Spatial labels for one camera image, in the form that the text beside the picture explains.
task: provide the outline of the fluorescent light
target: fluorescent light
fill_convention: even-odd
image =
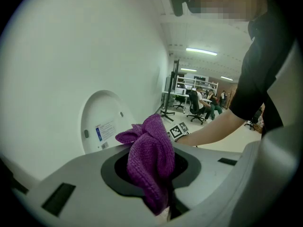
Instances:
[[[186,69],[186,68],[181,68],[181,70],[197,71],[197,70],[193,70],[193,69]]]
[[[200,50],[200,49],[194,49],[194,48],[186,48],[186,51],[200,52],[200,53],[209,54],[209,55],[217,55],[218,54],[218,53],[215,53],[215,52],[205,51],[205,50]]]
[[[226,77],[221,77],[221,78],[224,78],[224,79],[227,79],[227,80],[233,81],[233,79],[230,79],[230,78],[226,78]]]

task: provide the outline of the desk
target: desk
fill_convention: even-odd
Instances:
[[[173,93],[173,92],[170,92],[170,95],[177,95],[177,96],[185,97],[185,103],[184,103],[184,108],[183,108],[183,113],[185,114],[186,102],[187,102],[187,98],[189,97],[189,95],[188,94],[178,94],[178,93]],[[208,103],[212,102],[211,100],[208,100],[206,98],[203,98],[202,100],[205,101],[205,102],[208,102]]]

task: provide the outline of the person in white shirt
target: person in white shirt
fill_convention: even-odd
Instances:
[[[208,117],[211,113],[210,105],[203,101],[203,97],[202,97],[202,94],[201,94],[201,92],[202,92],[201,87],[197,87],[196,92],[197,92],[197,95],[198,95],[198,104],[199,104],[198,114],[206,113],[205,119],[203,120],[203,122],[206,122],[206,120],[208,119]]]
[[[221,96],[220,96],[220,107],[223,108],[224,105],[225,105],[225,90],[223,90],[223,92],[221,93]]]

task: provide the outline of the purple cloth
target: purple cloth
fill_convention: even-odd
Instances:
[[[175,152],[159,114],[132,127],[116,135],[116,140],[123,144],[134,142],[129,151],[127,172],[134,185],[143,188],[146,205],[158,215],[168,206],[169,176],[175,169]]]

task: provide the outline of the barcode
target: barcode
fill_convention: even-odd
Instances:
[[[105,142],[103,145],[101,145],[101,148],[102,148],[102,149],[106,149],[106,148],[108,148],[108,143],[107,143],[107,142]]]

